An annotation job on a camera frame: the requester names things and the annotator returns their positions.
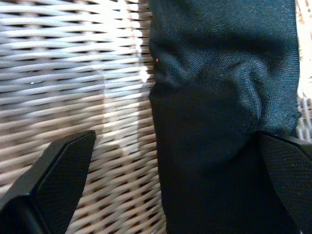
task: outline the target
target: woven wicker backrest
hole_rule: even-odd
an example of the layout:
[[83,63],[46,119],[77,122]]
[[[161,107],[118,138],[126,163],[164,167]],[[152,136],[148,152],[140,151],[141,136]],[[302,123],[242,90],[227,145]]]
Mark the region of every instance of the woven wicker backrest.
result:
[[[312,45],[310,2],[297,0],[301,48]],[[0,0],[0,197],[51,141],[94,129],[67,233],[164,232],[148,101],[151,16],[146,0]],[[298,132],[311,141],[306,51]]]

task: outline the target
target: dark green cloth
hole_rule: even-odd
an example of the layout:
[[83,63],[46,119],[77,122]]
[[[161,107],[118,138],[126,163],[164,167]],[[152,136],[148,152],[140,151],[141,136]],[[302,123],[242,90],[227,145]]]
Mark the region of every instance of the dark green cloth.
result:
[[254,142],[295,135],[293,0],[151,0],[151,91],[169,234],[297,234]]

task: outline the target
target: black textured plastic piece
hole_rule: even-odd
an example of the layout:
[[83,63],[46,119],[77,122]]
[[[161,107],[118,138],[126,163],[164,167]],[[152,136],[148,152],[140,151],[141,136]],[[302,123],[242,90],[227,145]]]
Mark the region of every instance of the black textured plastic piece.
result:
[[266,133],[259,144],[276,194],[302,232],[312,233],[312,144]]
[[52,142],[0,200],[1,234],[63,234],[87,178],[96,134]]

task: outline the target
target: black fabric bag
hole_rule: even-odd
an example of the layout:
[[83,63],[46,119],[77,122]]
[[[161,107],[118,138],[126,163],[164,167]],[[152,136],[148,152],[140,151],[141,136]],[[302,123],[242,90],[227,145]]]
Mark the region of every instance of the black fabric bag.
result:
[[298,234],[254,134],[295,135],[293,0],[151,0],[168,234]]

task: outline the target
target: dark teal fabric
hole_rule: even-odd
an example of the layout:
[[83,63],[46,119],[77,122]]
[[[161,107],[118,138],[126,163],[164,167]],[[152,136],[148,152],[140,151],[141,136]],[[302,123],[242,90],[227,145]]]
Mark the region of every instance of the dark teal fabric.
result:
[[151,91],[169,234],[297,234],[254,142],[295,135],[293,0],[151,0]]

